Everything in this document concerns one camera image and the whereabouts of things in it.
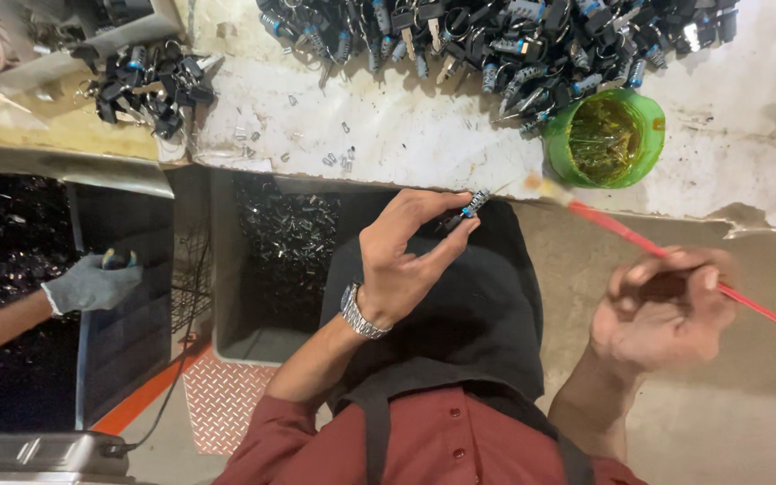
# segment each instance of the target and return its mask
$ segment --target dirty table surface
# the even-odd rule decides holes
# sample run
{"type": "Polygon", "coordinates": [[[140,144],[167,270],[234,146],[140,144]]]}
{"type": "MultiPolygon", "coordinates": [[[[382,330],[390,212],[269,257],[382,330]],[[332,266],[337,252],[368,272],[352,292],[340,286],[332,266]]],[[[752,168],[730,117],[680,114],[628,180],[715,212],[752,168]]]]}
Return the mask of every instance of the dirty table surface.
{"type": "MultiPolygon", "coordinates": [[[[334,69],[284,54],[254,2],[190,0],[183,21],[198,49],[227,54],[218,103],[197,133],[196,161],[253,172],[448,190],[489,188],[530,200],[542,143],[493,124],[498,96],[480,74],[436,85],[407,59],[374,80],[365,56],[334,69]]],[[[640,183],[576,189],[599,209],[723,219],[730,234],[776,229],[776,3],[740,2],[735,41],[647,72],[640,93],[666,114],[666,146],[640,183]]]]}

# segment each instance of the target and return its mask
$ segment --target red brush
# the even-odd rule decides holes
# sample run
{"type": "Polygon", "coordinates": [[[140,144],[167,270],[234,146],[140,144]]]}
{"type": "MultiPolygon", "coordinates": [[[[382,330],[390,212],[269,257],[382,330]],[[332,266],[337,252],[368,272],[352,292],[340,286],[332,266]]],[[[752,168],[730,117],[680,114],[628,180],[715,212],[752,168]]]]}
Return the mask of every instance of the red brush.
{"type": "MultiPolygon", "coordinates": [[[[658,256],[658,257],[666,256],[666,251],[663,250],[663,248],[658,247],[650,240],[640,236],[633,230],[629,229],[627,226],[618,222],[616,219],[604,214],[603,212],[596,211],[591,207],[589,207],[588,205],[583,204],[582,202],[576,200],[576,198],[573,195],[571,195],[571,193],[568,193],[564,188],[562,188],[561,185],[556,184],[555,182],[549,181],[547,179],[540,179],[533,175],[529,176],[529,178],[527,179],[527,183],[537,193],[543,195],[544,197],[553,198],[560,204],[566,206],[571,212],[574,212],[577,215],[580,215],[581,217],[585,218],[588,221],[592,221],[594,224],[599,225],[604,229],[608,229],[608,230],[611,230],[612,232],[615,232],[619,236],[631,242],[633,245],[638,246],[642,249],[645,249],[646,251],[648,251],[649,253],[655,256],[658,256]]],[[[750,300],[748,297],[742,295],[741,293],[737,292],[733,288],[726,286],[724,283],[718,283],[717,289],[720,290],[721,293],[731,298],[732,300],[735,300],[741,304],[748,306],[752,310],[755,310],[758,313],[764,315],[770,321],[776,324],[776,313],[772,312],[771,310],[768,310],[766,307],[762,306],[761,304],[758,304],[755,301],[750,300]]]]}

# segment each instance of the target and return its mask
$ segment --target maroon shirt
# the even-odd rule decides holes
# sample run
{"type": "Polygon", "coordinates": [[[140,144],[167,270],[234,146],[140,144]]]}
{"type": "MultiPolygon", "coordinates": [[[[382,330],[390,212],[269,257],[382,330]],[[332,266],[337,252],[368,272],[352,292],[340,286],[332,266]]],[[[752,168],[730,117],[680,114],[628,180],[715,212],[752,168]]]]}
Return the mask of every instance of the maroon shirt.
{"type": "MultiPolygon", "coordinates": [[[[466,396],[462,388],[391,402],[384,485],[565,483],[555,440],[466,396]]],[[[592,458],[597,485],[647,485],[622,463],[592,458]]],[[[364,413],[355,404],[317,433],[307,406],[265,396],[214,485],[365,482],[364,413]]]]}

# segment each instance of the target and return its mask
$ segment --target wristwatch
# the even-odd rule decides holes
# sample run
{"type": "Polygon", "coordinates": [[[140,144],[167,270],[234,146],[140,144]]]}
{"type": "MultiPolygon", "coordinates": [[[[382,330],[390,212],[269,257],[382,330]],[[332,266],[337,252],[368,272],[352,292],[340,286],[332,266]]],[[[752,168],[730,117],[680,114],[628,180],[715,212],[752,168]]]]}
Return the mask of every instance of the wristwatch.
{"type": "Polygon", "coordinates": [[[376,340],[383,337],[391,329],[382,330],[376,328],[361,316],[358,303],[355,301],[356,297],[358,297],[358,287],[360,286],[360,284],[353,281],[346,287],[346,291],[343,292],[343,298],[339,301],[339,313],[349,322],[352,330],[358,332],[359,335],[376,340]]]}

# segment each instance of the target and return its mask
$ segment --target black cable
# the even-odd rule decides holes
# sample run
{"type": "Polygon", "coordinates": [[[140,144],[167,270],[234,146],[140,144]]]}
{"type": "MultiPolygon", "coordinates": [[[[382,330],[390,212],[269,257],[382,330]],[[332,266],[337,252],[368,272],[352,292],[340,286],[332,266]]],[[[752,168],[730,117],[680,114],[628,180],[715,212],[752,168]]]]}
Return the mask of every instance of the black cable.
{"type": "Polygon", "coordinates": [[[200,275],[203,273],[203,263],[205,260],[205,255],[209,251],[209,246],[211,245],[211,234],[209,233],[209,237],[206,238],[205,246],[203,247],[203,252],[199,257],[199,262],[197,263],[196,271],[194,273],[196,283],[193,287],[193,304],[190,306],[190,315],[188,317],[187,322],[187,329],[185,330],[185,343],[182,345],[181,348],[181,361],[178,363],[178,370],[176,370],[175,378],[172,380],[172,384],[170,385],[170,390],[167,391],[167,397],[164,398],[163,404],[160,405],[160,409],[158,410],[158,415],[154,418],[154,423],[152,424],[152,427],[149,428],[148,432],[140,439],[140,441],[137,441],[136,443],[132,444],[125,444],[125,445],[111,445],[108,447],[105,452],[104,456],[109,458],[122,458],[125,455],[128,454],[128,452],[136,450],[139,448],[145,441],[148,439],[149,436],[152,435],[154,432],[154,428],[158,427],[158,423],[160,422],[160,417],[163,415],[164,410],[167,409],[167,403],[170,400],[170,397],[172,397],[172,392],[175,390],[175,385],[178,383],[178,378],[181,377],[182,370],[185,368],[185,359],[187,358],[187,344],[188,344],[188,336],[190,335],[190,328],[193,326],[193,320],[197,317],[197,307],[199,304],[199,286],[200,286],[200,275]]]}

